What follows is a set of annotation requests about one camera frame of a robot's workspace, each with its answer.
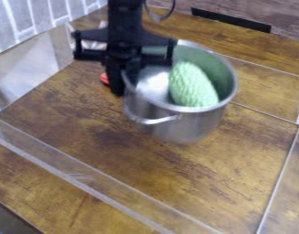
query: green knitted object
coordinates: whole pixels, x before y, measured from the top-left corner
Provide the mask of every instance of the green knitted object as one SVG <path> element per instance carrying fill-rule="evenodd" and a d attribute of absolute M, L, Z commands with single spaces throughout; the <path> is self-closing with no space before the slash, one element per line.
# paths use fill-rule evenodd
<path fill-rule="evenodd" d="M 170 93 L 177 105 L 210 107 L 219 103 L 218 93 L 206 73 L 191 62 L 179 62 L 171 70 Z"/>

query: metal pot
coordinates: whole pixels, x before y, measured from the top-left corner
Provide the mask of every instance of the metal pot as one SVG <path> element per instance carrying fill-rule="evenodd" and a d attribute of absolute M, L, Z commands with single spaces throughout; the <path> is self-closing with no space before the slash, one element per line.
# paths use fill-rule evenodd
<path fill-rule="evenodd" d="M 230 63 L 190 41 L 181 40 L 174 49 L 174 61 L 181 60 L 193 62 L 207 74 L 219 94 L 218 105 L 199 108 L 174 104 L 169 95 L 169 67 L 147 66 L 134 82 L 125 72 L 122 76 L 125 113 L 131 121 L 159 139 L 186 144 L 218 128 L 225 107 L 235 96 L 237 76 Z"/>

